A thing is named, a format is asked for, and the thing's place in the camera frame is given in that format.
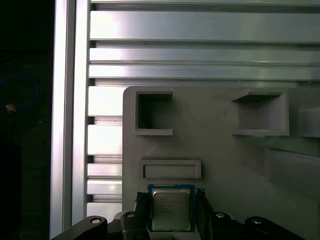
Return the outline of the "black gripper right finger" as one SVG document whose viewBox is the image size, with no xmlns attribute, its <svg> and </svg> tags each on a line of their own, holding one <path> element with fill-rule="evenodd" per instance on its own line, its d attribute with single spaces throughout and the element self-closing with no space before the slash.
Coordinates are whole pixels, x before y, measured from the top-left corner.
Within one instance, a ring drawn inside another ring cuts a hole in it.
<svg viewBox="0 0 320 240">
<path fill-rule="evenodd" d="M 196 225 L 202 240 L 301 240 L 302 237 L 260 216 L 240 223 L 229 214 L 214 211 L 205 190 L 195 195 Z"/>
</svg>

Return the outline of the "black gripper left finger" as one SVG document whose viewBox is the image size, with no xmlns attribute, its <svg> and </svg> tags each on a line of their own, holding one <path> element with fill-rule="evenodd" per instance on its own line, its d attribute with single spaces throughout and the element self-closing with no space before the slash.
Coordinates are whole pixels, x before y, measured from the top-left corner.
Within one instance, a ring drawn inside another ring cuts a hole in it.
<svg viewBox="0 0 320 240">
<path fill-rule="evenodd" d="M 102 216 L 92 215 L 84 218 L 55 240 L 149 240 L 147 223 L 150 217 L 150 197 L 138 192 L 134 210 L 119 212 L 111 222 Z"/>
</svg>

